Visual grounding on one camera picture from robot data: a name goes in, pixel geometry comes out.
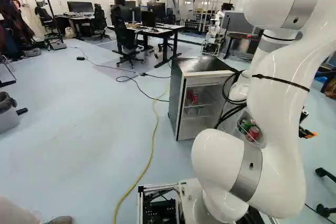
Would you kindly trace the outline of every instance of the yellow cable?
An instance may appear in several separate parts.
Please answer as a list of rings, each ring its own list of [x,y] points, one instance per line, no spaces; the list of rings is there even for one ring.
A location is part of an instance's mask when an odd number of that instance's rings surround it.
[[[130,192],[137,186],[137,184],[139,183],[139,181],[142,179],[143,175],[145,175],[145,173],[147,172],[149,166],[151,165],[152,162],[152,158],[153,158],[153,154],[154,154],[154,139],[155,139],[155,133],[156,133],[156,129],[158,128],[158,124],[159,124],[159,115],[155,109],[155,104],[158,101],[158,99],[160,99],[161,97],[163,97],[166,93],[168,92],[168,87],[166,88],[166,90],[164,91],[164,93],[162,95],[160,95],[159,97],[155,98],[153,101],[153,110],[156,116],[156,124],[154,127],[154,131],[152,134],[152,150],[151,150],[151,156],[147,162],[147,165],[145,167],[145,169],[143,170],[142,174],[139,176],[139,178],[137,178],[137,180],[135,181],[135,183],[133,184],[133,186],[127,191],[127,193],[125,193],[121,199],[118,201],[116,208],[114,210],[114,217],[113,217],[113,224],[117,224],[117,214],[118,214],[118,210],[120,208],[120,205],[122,204],[122,202],[127,198],[127,196],[130,194]]]

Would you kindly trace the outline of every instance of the chair wheel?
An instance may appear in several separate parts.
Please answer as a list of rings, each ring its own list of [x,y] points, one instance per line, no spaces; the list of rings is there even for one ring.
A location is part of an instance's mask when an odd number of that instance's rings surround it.
[[[324,207],[324,205],[322,205],[322,204],[318,204],[317,205],[316,212],[320,216],[324,216],[326,218],[330,216],[330,210],[327,207]]]
[[[317,169],[315,170],[317,176],[319,176],[319,177],[321,177],[321,178],[325,176],[325,171],[326,171],[326,170],[324,170],[322,167],[317,168]]]

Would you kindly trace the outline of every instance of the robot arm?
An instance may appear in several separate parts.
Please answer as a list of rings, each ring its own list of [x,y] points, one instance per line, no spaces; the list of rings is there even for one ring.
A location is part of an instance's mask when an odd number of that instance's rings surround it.
[[[306,182],[298,148],[299,118],[314,74],[336,50],[336,7],[330,1],[244,2],[251,24],[300,30],[303,38],[273,51],[251,73],[247,105],[262,131],[264,149],[213,129],[195,139],[193,167],[205,205],[217,220],[227,221],[224,216],[232,212],[229,196],[237,208],[246,208],[245,202],[276,218],[293,217],[302,209]]]

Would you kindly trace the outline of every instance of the mini fridge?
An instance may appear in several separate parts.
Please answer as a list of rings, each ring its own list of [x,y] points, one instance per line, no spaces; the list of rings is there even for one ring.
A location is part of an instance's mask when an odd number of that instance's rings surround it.
[[[234,71],[215,57],[172,60],[168,116],[177,141],[194,139],[202,130],[215,126],[225,103],[224,81]]]

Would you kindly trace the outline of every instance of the person's foot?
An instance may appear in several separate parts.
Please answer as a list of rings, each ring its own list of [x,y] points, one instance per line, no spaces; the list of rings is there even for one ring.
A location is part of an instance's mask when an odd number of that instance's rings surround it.
[[[45,224],[72,224],[72,217],[71,216],[60,216]]]

